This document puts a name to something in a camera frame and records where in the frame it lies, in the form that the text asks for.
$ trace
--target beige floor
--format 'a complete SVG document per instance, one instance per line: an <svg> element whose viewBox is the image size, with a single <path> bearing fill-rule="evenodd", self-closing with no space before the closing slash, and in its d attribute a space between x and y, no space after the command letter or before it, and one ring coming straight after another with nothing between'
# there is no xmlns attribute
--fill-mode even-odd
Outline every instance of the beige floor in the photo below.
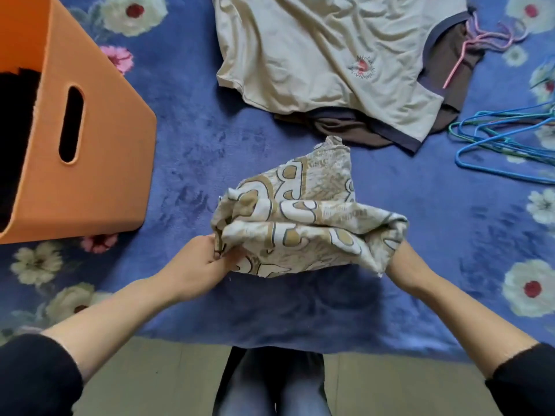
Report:
<svg viewBox="0 0 555 416"><path fill-rule="evenodd" d="M76 416L211 415L229 348L134 337L86 386ZM471 365L325 356L334 416L499 416Z"/></svg>

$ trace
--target black sleeve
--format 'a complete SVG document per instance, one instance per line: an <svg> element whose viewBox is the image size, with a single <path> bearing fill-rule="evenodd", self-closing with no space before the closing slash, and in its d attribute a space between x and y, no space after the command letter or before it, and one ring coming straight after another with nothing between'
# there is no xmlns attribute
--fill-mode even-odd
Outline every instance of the black sleeve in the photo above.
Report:
<svg viewBox="0 0 555 416"><path fill-rule="evenodd" d="M555 415L555 348L540 343L518 353L486 386L504 416Z"/></svg>
<svg viewBox="0 0 555 416"><path fill-rule="evenodd" d="M0 415L71 416L83 391L76 363L44 335L20 335L0 347Z"/></svg>

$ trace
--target orange plastic basket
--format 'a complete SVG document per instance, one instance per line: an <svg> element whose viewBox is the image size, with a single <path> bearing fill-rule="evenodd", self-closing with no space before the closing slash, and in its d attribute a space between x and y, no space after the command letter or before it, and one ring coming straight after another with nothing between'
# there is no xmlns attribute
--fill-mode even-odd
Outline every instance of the orange plastic basket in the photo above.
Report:
<svg viewBox="0 0 555 416"><path fill-rule="evenodd" d="M0 0L0 71L18 68L42 77L0 244L138 228L153 168L154 112L58 0ZM84 107L74 159L64 162L70 88Z"/></svg>

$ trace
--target person's left hand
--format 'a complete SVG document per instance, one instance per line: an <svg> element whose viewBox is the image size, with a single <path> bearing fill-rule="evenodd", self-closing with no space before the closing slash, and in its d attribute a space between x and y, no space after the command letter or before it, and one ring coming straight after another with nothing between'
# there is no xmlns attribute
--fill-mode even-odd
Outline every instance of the person's left hand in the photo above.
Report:
<svg viewBox="0 0 555 416"><path fill-rule="evenodd" d="M216 286L244 256L238 247L214 259L214 235L196 236L153 279L171 302L190 300Z"/></svg>

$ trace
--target hand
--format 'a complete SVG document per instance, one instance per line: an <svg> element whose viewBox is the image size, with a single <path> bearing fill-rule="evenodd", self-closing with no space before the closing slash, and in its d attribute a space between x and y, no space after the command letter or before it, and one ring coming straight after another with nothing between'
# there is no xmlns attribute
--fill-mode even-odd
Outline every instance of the hand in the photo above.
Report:
<svg viewBox="0 0 555 416"><path fill-rule="evenodd" d="M216 260L214 235L196 236L153 279L171 303L190 300L216 286L244 256L245 251L237 247Z"/></svg>
<svg viewBox="0 0 555 416"><path fill-rule="evenodd" d="M407 241L403 241L393 254L386 273L399 288L416 297L440 277L428 267Z"/></svg>

